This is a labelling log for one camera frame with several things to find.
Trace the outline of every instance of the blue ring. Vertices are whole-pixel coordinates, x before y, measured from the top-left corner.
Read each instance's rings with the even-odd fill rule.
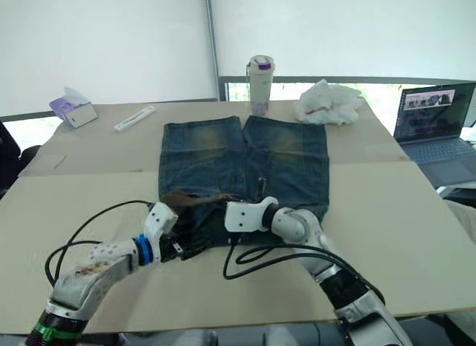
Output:
[[[144,256],[144,265],[150,263],[149,259],[149,247],[147,247],[147,238],[143,234],[139,234],[139,238],[137,239],[137,243],[142,249],[142,255]]]

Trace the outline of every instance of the crumpled plastic bag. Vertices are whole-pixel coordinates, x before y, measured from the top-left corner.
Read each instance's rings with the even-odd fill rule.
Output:
[[[326,80],[320,80],[300,96],[296,118],[308,124],[352,123],[364,103],[360,94],[357,89],[338,84],[330,86]]]

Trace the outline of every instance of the beige table surface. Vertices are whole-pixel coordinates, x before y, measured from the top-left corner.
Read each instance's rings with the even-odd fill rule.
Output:
[[[294,101],[271,102],[267,117],[295,121]],[[157,103],[157,112],[124,132],[113,126],[147,104],[96,106],[99,118],[79,129],[65,124],[38,152],[24,176],[158,171],[164,124],[250,115],[247,103]],[[408,161],[367,104],[354,124],[326,126],[331,164]]]
[[[20,178],[0,203],[0,333],[26,333],[34,325],[51,292],[44,259],[77,226],[114,203],[156,197],[155,172]],[[145,215],[140,205],[111,212],[81,237],[136,236]],[[476,307],[476,248],[414,163],[333,165],[324,229],[380,288],[392,313]],[[334,319],[327,298],[297,261],[226,281],[226,251],[129,276],[106,296],[86,332]],[[78,247],[65,266],[85,253]]]

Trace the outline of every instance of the laptop screen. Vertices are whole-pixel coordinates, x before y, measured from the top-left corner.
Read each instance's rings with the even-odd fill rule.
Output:
[[[475,83],[404,89],[393,137],[398,142],[457,137]]]

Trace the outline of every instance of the laptop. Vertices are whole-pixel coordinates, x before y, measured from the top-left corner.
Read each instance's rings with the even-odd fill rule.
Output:
[[[402,92],[393,137],[434,187],[476,181],[476,150],[460,138],[475,84]]]

